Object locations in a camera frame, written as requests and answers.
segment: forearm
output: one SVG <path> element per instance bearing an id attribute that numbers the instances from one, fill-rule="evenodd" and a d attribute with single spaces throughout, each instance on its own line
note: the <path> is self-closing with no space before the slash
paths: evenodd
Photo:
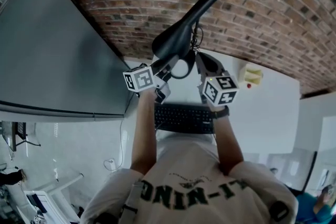
<path id="1" fill-rule="evenodd" d="M 214 119 L 219 165 L 222 172 L 228 175 L 233 167 L 244 161 L 243 154 L 239 147 L 231 127 L 228 116 Z"/>
<path id="2" fill-rule="evenodd" d="M 156 163 L 154 102 L 153 92 L 141 93 L 136 117 L 131 169 L 142 174 L 146 174 Z"/>

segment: teal shirt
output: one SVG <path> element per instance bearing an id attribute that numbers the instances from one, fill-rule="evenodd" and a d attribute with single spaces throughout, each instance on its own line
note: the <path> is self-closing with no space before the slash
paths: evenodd
<path id="1" fill-rule="evenodd" d="M 299 210 L 296 216 L 297 222 L 303 222 L 306 224 L 329 223 L 332 216 L 331 208 L 328 205 L 324 205 L 321 210 L 315 215 L 313 208 L 317 201 L 316 197 L 313 197 L 308 193 L 303 193 L 298 195 L 296 198 L 299 202 Z"/>

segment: person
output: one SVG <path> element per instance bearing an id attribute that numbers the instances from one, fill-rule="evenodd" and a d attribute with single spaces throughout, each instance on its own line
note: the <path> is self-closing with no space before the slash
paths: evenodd
<path id="1" fill-rule="evenodd" d="M 304 224 L 328 224 L 332 218 L 331 208 L 327 205 L 333 194 L 332 185 L 325 187 L 319 197 L 309 193 L 296 193 L 299 202 L 297 222 Z"/>
<path id="2" fill-rule="evenodd" d="M 81 224 L 117 223 L 125 211 L 135 214 L 133 223 L 295 222 L 295 196 L 268 168 L 244 161 L 227 107 L 209 105 L 217 145 L 205 134 L 175 134 L 157 142 L 155 98 L 151 89 L 141 92 L 131 167 L 111 174 Z M 132 199 L 139 181 L 142 191 Z"/>
<path id="3" fill-rule="evenodd" d="M 2 174 L 0 173 L 0 186 L 3 185 L 15 185 L 17 183 L 24 182 L 27 179 L 23 170 L 19 170 L 10 174 Z"/>

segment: gray panel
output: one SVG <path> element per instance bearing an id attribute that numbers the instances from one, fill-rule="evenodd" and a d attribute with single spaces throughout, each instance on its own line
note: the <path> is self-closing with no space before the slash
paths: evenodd
<path id="1" fill-rule="evenodd" d="M 10 0 L 0 14 L 0 100 L 124 114 L 126 65 L 71 0 Z"/>

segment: white table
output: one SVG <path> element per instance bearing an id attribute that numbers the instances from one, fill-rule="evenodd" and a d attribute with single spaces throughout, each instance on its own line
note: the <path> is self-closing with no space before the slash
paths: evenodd
<path id="1" fill-rule="evenodd" d="M 62 178 L 59 182 L 55 180 L 52 183 L 45 184 L 35 190 L 24 191 L 25 195 L 36 194 L 47 213 L 44 214 L 48 224 L 70 224 L 71 222 L 79 223 L 79 217 L 73 210 L 72 206 L 65 199 L 62 190 L 71 184 L 83 178 L 80 174 L 74 178 Z"/>
<path id="2" fill-rule="evenodd" d="M 237 79 L 240 68 L 247 63 L 217 52 L 201 52 L 218 59 Z M 261 85 L 240 89 L 229 106 L 231 124 L 244 153 L 290 153 L 297 131 L 300 83 L 282 73 L 259 67 L 264 74 Z M 197 88 L 199 81 L 195 64 L 187 78 L 169 80 L 171 95 L 166 102 L 201 103 Z"/>

